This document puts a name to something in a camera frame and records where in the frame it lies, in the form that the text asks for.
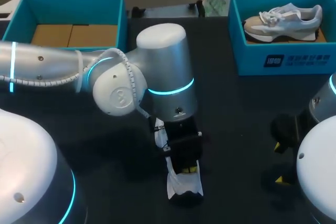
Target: logo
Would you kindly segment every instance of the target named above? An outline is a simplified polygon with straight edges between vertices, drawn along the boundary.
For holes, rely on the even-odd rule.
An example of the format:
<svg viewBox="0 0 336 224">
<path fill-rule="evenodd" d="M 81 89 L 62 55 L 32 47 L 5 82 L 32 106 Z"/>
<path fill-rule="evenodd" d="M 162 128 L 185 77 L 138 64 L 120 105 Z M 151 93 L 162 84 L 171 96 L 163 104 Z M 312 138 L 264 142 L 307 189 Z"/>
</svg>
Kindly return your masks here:
<svg viewBox="0 0 336 224">
<path fill-rule="evenodd" d="M 284 60 L 284 55 L 268 55 L 264 64 L 264 68 L 280 67 Z"/>
<path fill-rule="evenodd" d="M 115 108 L 125 108 L 133 101 L 132 91 L 126 87 L 117 88 L 111 93 L 110 101 Z"/>
</svg>

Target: blue box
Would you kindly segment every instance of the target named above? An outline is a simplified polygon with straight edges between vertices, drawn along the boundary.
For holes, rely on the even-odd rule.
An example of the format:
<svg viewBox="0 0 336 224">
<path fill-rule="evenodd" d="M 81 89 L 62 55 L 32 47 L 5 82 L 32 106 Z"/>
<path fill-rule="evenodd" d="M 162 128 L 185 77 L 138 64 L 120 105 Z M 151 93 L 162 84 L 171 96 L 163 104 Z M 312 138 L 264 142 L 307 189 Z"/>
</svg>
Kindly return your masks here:
<svg viewBox="0 0 336 224">
<path fill-rule="evenodd" d="M 118 25 L 116 47 L 126 50 L 127 15 L 124 0 L 21 0 L 3 41 L 30 44 L 38 24 Z M 67 47 L 93 51 L 108 47 Z"/>
<path fill-rule="evenodd" d="M 293 3 L 299 8 L 321 5 L 321 30 L 327 42 L 248 44 L 242 22 L 259 12 Z M 336 72 L 336 0 L 231 0 L 229 33 L 240 76 Z"/>
</svg>

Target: black table surface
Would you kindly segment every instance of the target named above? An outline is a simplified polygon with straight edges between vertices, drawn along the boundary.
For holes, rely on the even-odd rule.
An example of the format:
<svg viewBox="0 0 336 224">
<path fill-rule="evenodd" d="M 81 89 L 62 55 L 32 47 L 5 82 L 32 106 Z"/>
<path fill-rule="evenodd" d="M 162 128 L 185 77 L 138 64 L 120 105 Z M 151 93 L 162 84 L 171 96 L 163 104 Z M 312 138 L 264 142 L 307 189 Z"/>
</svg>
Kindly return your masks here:
<svg viewBox="0 0 336 224">
<path fill-rule="evenodd" d="M 23 115 L 54 138 L 82 187 L 89 224 L 304 223 L 313 224 L 298 186 L 276 185 L 291 153 L 273 152 L 269 123 L 297 113 L 327 76 L 239 77 L 227 18 L 132 19 L 128 49 L 151 25 L 177 23 L 187 33 L 204 146 L 204 201 L 186 208 L 166 195 L 165 161 L 155 154 L 147 121 L 134 112 L 113 118 L 90 94 L 1 94 L 1 108 Z"/>
</svg>

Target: sneaker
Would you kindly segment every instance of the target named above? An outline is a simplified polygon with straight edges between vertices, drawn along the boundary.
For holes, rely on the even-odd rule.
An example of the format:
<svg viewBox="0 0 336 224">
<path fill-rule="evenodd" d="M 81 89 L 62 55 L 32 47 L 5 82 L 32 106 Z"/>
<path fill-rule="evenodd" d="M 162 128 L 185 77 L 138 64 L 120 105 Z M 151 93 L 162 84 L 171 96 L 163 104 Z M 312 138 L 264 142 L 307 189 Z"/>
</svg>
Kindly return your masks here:
<svg viewBox="0 0 336 224">
<path fill-rule="evenodd" d="M 291 3 L 248 18 L 244 23 L 244 31 L 262 42 L 272 42 L 279 36 L 315 41 L 316 31 L 321 22 L 322 7 L 320 5 L 311 9 L 303 9 Z"/>
</svg>

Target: brown cardboard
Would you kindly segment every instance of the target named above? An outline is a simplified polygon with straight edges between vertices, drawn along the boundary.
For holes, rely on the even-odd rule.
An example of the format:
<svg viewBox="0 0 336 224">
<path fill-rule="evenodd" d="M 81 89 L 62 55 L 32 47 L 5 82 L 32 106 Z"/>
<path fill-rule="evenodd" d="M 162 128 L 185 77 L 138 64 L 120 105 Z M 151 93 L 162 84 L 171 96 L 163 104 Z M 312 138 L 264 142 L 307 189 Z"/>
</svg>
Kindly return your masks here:
<svg viewBox="0 0 336 224">
<path fill-rule="evenodd" d="M 68 47 L 114 47 L 118 26 L 73 25 Z"/>
<path fill-rule="evenodd" d="M 67 47 L 72 25 L 37 25 L 31 44 L 41 47 Z"/>
</svg>

